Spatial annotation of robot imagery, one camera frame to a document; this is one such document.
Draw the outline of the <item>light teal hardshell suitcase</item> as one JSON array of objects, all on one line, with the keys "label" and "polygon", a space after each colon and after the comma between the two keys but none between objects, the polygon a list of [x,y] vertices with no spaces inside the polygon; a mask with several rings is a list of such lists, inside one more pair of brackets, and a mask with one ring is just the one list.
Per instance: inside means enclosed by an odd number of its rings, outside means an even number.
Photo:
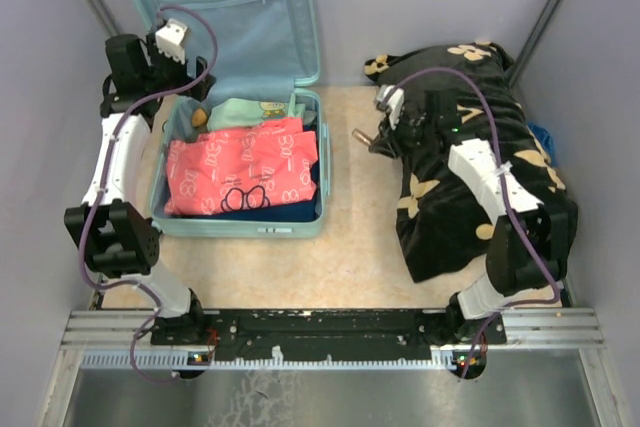
[{"label": "light teal hardshell suitcase", "polygon": [[[214,60],[217,79],[208,97],[197,102],[179,96],[168,117],[154,178],[149,208],[156,227],[179,237],[227,238],[312,238],[326,218],[331,191],[329,128],[320,97],[311,86],[320,74],[320,54],[312,0],[132,0],[147,28],[156,24],[158,10],[166,5],[184,6],[203,17],[170,11],[170,16],[187,24],[185,50],[190,61],[197,57]],[[312,168],[317,185],[315,212],[311,222],[257,222],[198,220],[168,216],[164,206],[169,199],[166,161],[169,144],[192,133],[190,116],[197,107],[210,110],[231,98],[296,101],[317,113],[311,123],[315,131],[319,162]]]}]

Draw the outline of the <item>gold cylindrical tube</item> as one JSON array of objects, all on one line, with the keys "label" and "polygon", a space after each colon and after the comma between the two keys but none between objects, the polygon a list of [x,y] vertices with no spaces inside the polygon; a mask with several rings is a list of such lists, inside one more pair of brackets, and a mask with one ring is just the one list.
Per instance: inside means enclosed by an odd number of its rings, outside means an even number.
[{"label": "gold cylindrical tube", "polygon": [[364,133],[362,130],[360,129],[354,129],[352,131],[352,136],[361,144],[363,144],[364,146],[366,146],[367,148],[369,148],[372,144],[373,139],[368,136],[366,133]]}]

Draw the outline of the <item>black floral fleece blanket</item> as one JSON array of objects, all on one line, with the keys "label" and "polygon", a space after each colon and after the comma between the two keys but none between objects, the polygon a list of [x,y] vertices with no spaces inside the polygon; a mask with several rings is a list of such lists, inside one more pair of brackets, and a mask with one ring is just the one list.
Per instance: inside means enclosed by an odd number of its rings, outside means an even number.
[{"label": "black floral fleece blanket", "polygon": [[396,233],[415,282],[477,257],[505,295],[566,274],[578,208],[512,93],[511,65],[493,42],[364,65],[384,115],[370,149],[402,164]]}]

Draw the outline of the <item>light green cartoon cloth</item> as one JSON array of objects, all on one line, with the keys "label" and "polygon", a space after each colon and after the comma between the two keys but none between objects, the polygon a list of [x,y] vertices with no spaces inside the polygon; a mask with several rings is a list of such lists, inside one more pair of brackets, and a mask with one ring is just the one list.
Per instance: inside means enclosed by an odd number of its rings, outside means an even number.
[{"label": "light green cartoon cloth", "polygon": [[254,127],[265,121],[285,117],[301,118],[304,125],[310,125],[317,113],[304,103],[298,103],[294,94],[286,102],[230,98],[212,108],[207,130],[214,132],[236,127]]}]

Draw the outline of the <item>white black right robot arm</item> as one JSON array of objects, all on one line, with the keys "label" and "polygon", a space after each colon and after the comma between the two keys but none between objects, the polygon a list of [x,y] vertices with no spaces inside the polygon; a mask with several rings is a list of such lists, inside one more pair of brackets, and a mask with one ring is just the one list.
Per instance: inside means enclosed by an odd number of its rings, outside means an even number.
[{"label": "white black right robot arm", "polygon": [[402,165],[395,230],[413,281],[484,265],[427,325],[430,342],[467,343],[494,314],[556,304],[577,207],[519,108],[454,89],[409,99],[394,85],[375,104],[370,149]]}]

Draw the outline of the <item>dark blue shirt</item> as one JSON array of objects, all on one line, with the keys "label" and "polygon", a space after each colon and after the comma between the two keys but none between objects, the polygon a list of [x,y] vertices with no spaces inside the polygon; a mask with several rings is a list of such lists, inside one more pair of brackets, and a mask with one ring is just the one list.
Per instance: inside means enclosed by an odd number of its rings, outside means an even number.
[{"label": "dark blue shirt", "polygon": [[230,204],[222,212],[213,215],[188,215],[188,218],[246,222],[311,222],[318,217],[315,212],[317,197],[318,194],[315,193],[311,200],[272,205],[262,186],[255,186],[247,192],[233,188],[225,198],[230,200]]}]

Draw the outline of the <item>pink printed garment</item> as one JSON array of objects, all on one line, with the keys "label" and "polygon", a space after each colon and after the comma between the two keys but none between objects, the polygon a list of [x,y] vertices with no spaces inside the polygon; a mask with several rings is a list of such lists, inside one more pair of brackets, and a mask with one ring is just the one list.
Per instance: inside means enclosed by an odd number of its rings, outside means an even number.
[{"label": "pink printed garment", "polygon": [[318,162],[316,133],[296,117],[209,132],[191,143],[176,139],[166,161],[164,213],[217,215],[310,201]]}]

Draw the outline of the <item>small orange round object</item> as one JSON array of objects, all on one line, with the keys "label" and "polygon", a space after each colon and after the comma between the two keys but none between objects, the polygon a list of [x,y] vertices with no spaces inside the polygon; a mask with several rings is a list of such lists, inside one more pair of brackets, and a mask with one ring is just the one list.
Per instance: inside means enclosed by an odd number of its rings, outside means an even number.
[{"label": "small orange round object", "polygon": [[191,116],[191,124],[194,128],[206,125],[208,122],[208,114],[203,108],[196,109]]}]

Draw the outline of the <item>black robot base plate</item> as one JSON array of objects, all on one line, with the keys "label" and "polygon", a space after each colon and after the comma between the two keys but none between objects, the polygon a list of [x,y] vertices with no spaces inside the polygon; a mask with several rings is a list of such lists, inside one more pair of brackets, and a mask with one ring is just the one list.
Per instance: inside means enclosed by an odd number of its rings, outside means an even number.
[{"label": "black robot base plate", "polygon": [[288,360],[422,360],[433,347],[470,343],[482,324],[452,308],[222,309],[196,320],[159,319],[151,344],[200,345],[223,360],[264,359],[276,346]]}]

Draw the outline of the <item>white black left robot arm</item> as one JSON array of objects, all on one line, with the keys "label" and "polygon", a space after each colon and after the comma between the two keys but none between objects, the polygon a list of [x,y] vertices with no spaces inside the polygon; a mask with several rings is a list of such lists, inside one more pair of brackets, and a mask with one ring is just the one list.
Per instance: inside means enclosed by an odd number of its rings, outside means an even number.
[{"label": "white black left robot arm", "polygon": [[142,152],[162,100],[174,94],[201,100],[215,82],[203,58],[189,76],[186,33],[169,22],[144,39],[122,34],[106,41],[111,72],[102,86],[99,156],[80,205],[64,213],[83,280],[100,293],[130,286],[147,296],[154,311],[141,331],[157,343],[194,344],[208,331],[196,294],[160,261],[159,230],[133,204]]}]

